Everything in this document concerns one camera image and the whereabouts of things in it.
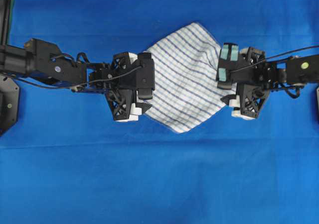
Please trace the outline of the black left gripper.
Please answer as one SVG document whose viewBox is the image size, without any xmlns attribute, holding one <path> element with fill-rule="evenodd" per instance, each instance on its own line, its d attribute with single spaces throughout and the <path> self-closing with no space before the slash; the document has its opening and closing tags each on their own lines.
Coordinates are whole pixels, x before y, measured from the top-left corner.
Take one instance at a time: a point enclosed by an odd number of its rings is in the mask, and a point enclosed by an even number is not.
<svg viewBox="0 0 319 224">
<path fill-rule="evenodd" d="M 94 66 L 89 74 L 90 87 L 96 91 L 104 91 L 114 121 L 129 122 L 139 120 L 139 116 L 148 111 L 152 105 L 148 103 L 136 103 L 136 91 L 121 88 L 118 85 L 119 78 L 127 73 L 121 73 L 120 61 L 124 60 L 124 54 L 114 55 L 112 63 L 99 63 Z M 129 65 L 138 66 L 138 55 L 129 52 Z"/>
</svg>

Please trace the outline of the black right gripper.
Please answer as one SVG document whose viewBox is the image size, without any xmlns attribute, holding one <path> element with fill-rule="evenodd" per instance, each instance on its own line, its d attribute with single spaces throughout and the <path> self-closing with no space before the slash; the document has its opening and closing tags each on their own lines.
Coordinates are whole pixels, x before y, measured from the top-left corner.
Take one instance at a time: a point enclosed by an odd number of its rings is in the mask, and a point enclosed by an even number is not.
<svg viewBox="0 0 319 224">
<path fill-rule="evenodd" d="M 243 48 L 239 54 L 245 60 L 250 59 L 250 47 Z M 256 119 L 259 116 L 269 92 L 263 89 L 264 75 L 262 61 L 265 60 L 265 52 L 255 49 L 253 52 L 254 62 L 250 65 L 254 71 L 254 84 L 237 84 L 235 95 L 223 96 L 220 100 L 227 106 L 232 107 L 231 115 L 241 119 Z"/>
</svg>

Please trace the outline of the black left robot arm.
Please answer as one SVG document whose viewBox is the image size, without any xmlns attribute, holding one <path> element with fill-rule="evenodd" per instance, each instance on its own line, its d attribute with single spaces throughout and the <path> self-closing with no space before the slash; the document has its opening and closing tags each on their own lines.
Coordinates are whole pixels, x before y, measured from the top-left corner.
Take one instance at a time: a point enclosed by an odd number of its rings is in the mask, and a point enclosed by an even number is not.
<svg viewBox="0 0 319 224">
<path fill-rule="evenodd" d="M 0 73 L 20 81 L 32 78 L 43 89 L 103 94 L 117 122 L 137 121 L 152 107 L 149 100 L 155 90 L 155 63 L 149 52 L 123 52 L 111 63 L 94 63 L 84 52 L 73 58 L 39 39 L 27 41 L 23 48 L 2 45 Z"/>
</svg>

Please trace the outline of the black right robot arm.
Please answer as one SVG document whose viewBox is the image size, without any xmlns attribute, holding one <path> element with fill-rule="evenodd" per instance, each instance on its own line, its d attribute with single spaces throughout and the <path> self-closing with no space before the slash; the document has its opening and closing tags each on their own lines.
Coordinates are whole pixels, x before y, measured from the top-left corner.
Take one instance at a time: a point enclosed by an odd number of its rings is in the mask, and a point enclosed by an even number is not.
<svg viewBox="0 0 319 224">
<path fill-rule="evenodd" d="M 284 91 L 296 99 L 306 84 L 318 83 L 319 57 L 267 58 L 262 50 L 253 47 L 240 50 L 237 44 L 224 43 L 216 81 L 222 90 L 236 85 L 236 92 L 221 101 L 233 108 L 233 117 L 252 120 L 259 116 L 270 93 Z"/>
</svg>

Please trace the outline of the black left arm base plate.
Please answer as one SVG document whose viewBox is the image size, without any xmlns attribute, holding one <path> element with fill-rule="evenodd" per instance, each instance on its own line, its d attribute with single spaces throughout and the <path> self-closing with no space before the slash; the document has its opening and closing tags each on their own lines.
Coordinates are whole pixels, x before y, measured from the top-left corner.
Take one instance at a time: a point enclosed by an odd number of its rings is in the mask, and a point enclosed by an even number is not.
<svg viewBox="0 0 319 224">
<path fill-rule="evenodd" d="M 0 135 L 12 128 L 18 119 L 20 88 L 17 83 L 0 76 Z"/>
</svg>

